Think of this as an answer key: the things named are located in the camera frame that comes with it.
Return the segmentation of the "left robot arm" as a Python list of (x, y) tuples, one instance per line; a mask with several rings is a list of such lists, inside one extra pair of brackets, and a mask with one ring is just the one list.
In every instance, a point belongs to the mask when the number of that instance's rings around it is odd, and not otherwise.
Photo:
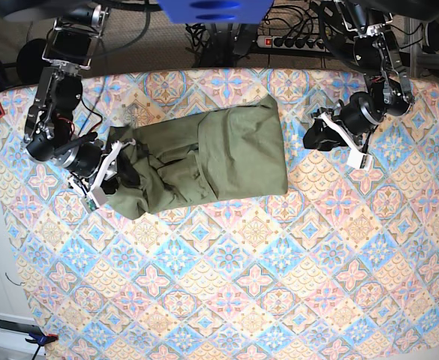
[(348, 103), (313, 114), (303, 137), (306, 149), (329, 152), (349, 147), (362, 154), (384, 117), (402, 116), (414, 103), (400, 46), (390, 26), (393, 16), (430, 22), (439, 17), (439, 1), (319, 1), (311, 4), (327, 50), (364, 76), (366, 90)]

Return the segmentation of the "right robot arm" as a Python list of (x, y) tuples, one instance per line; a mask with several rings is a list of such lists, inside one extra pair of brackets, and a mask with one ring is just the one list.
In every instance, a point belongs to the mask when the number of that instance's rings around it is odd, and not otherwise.
[(127, 143), (103, 145), (94, 129), (83, 133), (73, 121), (73, 111), (83, 101), (80, 71), (109, 54), (102, 35), (112, 9), (145, 14), (136, 37), (140, 40), (161, 6), (149, 1), (0, 1), (4, 20), (55, 20), (46, 38), (29, 41), (17, 59), (19, 78), (37, 86), (22, 144), (35, 162), (51, 161), (67, 170), (70, 186), (89, 198), (113, 194), (120, 184), (140, 183), (124, 152)]

